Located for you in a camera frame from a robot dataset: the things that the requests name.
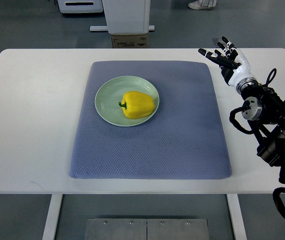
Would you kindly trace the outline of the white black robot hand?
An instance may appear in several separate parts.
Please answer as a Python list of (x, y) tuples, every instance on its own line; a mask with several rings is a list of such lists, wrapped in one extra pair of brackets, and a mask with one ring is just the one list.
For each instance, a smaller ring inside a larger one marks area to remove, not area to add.
[(256, 78), (251, 74), (251, 66), (242, 53), (225, 36), (221, 37), (223, 43), (218, 42), (217, 46), (222, 50), (209, 50), (199, 48), (198, 52), (205, 58), (217, 64), (221, 70), (221, 75), (227, 85), (234, 87), (240, 92), (241, 84), (251, 81), (256, 82)]

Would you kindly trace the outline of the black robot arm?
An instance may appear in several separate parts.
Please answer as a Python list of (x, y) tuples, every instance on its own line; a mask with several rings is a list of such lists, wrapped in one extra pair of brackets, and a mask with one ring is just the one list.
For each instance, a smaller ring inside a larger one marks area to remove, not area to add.
[(285, 185), (285, 100), (269, 86), (276, 73), (272, 69), (264, 84), (253, 78), (239, 83), (236, 90), (244, 102), (230, 112), (229, 121), (240, 132), (255, 136), (257, 155), (280, 168), (278, 181)]

